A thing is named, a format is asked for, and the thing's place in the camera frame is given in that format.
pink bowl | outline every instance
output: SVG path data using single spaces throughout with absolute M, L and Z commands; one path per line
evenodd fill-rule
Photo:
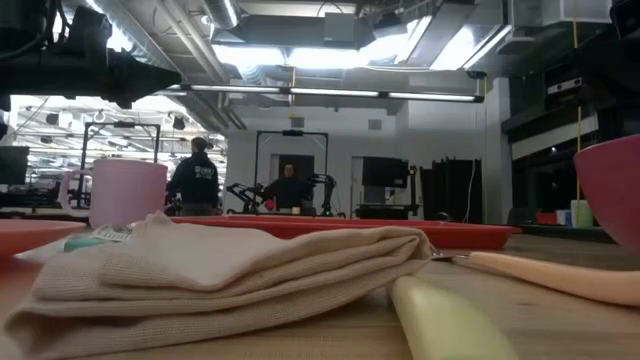
M 640 135 L 591 146 L 574 157 L 593 215 L 620 245 L 640 255 Z

pink cup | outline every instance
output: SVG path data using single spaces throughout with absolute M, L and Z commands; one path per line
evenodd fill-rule
M 93 177 L 89 215 L 69 205 L 69 183 L 79 174 Z M 58 202 L 70 215 L 88 216 L 93 228 L 104 224 L 124 226 L 164 210 L 166 186 L 167 167 L 162 164 L 99 159 L 93 162 L 93 171 L 74 170 L 65 175 Z
M 640 255 L 640 135 L 591 146 L 574 157 L 593 215 L 620 245 Z

folded cloth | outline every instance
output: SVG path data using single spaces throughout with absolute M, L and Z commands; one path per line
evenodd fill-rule
M 47 263 L 5 331 L 37 359 L 238 334 L 349 303 L 418 271 L 429 246 L 411 228 L 281 240 L 151 215 L 127 243 L 83 248 Z

white wall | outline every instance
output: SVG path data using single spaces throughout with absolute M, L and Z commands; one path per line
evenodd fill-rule
M 501 90 L 494 89 L 484 104 L 407 102 L 395 118 L 388 117 L 383 110 L 374 109 L 297 109 L 297 116 L 305 116 L 305 131 L 325 131 L 330 134 L 328 173 L 338 182 L 334 193 L 334 205 L 341 205 L 341 211 L 348 213 L 351 202 L 351 159 L 356 156 L 384 156 L 409 160 L 417 167 L 431 168 L 433 161 L 442 158 L 483 159 L 487 169 L 483 171 L 486 185 L 487 218 L 490 222 L 502 222 L 502 212 L 508 211 L 511 197 L 511 170 L 502 166 L 503 147 L 499 121 L 508 117 L 508 82 Z M 485 131 L 485 112 L 489 123 Z M 283 130 L 289 128 L 288 109 L 251 109 L 238 111 L 250 128 L 260 130 Z M 366 130 L 368 119 L 382 118 L 384 131 Z M 229 135 L 228 168 L 226 185 L 239 182 L 253 183 L 255 159 L 255 131 L 236 132 Z M 299 154 L 315 157 L 316 172 L 324 170 L 324 149 L 313 139 L 291 138 L 275 135 L 268 141 L 261 137 L 258 182 L 269 180 L 272 155 Z M 421 199 L 420 179 L 417 178 L 417 200 Z M 494 196 L 500 196 L 499 204 L 493 203 Z M 409 203 L 409 191 L 398 195 L 400 203 Z M 232 195 L 225 196 L 225 209 L 240 210 L 241 202 Z M 320 208 L 321 196 L 316 196 L 314 205 Z

desk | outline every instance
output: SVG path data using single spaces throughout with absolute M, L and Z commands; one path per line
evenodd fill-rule
M 507 253 L 615 270 L 639 270 L 611 244 L 514 235 Z M 27 292 L 37 267 L 14 261 L 0 273 L 0 318 Z M 501 328 L 521 360 L 640 359 L 640 309 L 583 300 L 518 280 L 449 263 L 428 264 L 419 276 L 462 294 Z M 0 336 L 0 358 L 22 359 Z M 341 309 L 295 324 L 226 339 L 92 360 L 174 359 L 411 359 L 393 305 L 384 290 Z

